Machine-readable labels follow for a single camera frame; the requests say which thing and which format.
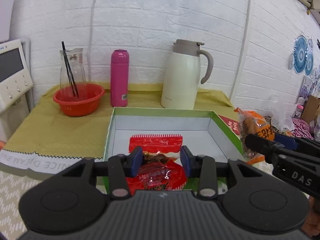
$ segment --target wall decoration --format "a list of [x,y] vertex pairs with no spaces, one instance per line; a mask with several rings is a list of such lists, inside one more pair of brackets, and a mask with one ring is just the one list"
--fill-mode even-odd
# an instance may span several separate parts
[[317,85],[317,75],[318,75],[318,69],[314,68],[312,70],[312,74],[310,75],[310,78],[312,79],[312,84],[310,87],[310,90],[308,92],[307,98],[309,98],[310,95],[313,95],[316,85]]
[[319,93],[320,93],[320,66],[319,66],[319,71],[317,71],[315,88],[313,90],[312,95],[315,97],[318,97]]
[[313,52],[313,41],[312,41],[312,39],[308,40],[308,50],[309,50],[310,53]]
[[307,65],[305,67],[305,72],[306,72],[307,76],[311,74],[312,68],[313,68],[313,54],[312,53],[308,53]]
[[301,73],[307,64],[307,39],[304,36],[299,36],[293,46],[294,70],[296,73]]
[[299,97],[303,97],[304,99],[306,99],[309,93],[309,90],[311,88],[311,85],[312,85],[312,79],[307,76],[304,76],[304,81],[300,90]]
[[290,64],[289,64],[289,69],[293,69],[293,66],[294,66],[294,55],[291,54],[291,57],[290,57]]

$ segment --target pink thermos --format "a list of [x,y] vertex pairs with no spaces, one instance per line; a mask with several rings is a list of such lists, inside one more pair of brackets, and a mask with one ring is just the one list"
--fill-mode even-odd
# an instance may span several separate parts
[[127,106],[129,53],[117,49],[111,55],[111,105]]

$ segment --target orange snack package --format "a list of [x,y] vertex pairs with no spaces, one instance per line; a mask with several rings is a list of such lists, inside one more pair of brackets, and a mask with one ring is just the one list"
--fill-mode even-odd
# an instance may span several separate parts
[[244,139],[248,134],[256,134],[267,140],[273,141],[275,139],[274,130],[263,116],[254,111],[243,111],[238,107],[235,112],[239,115],[240,139],[242,142],[244,158],[248,160],[249,164],[263,161],[264,156],[248,149],[244,144]]

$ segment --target thermos handle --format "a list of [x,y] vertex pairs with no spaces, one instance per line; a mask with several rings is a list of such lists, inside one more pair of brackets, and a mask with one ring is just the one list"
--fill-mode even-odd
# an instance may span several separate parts
[[197,50],[197,54],[200,55],[205,55],[208,59],[208,67],[207,67],[207,72],[205,73],[204,77],[201,79],[201,84],[204,84],[207,82],[207,80],[209,79],[212,69],[213,69],[213,58],[211,56],[211,54],[205,50],[201,50],[198,49]]

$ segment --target display screen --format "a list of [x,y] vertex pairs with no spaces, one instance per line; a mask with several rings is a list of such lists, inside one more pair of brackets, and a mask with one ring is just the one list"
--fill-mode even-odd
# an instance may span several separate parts
[[0,82],[23,69],[19,49],[0,54]]

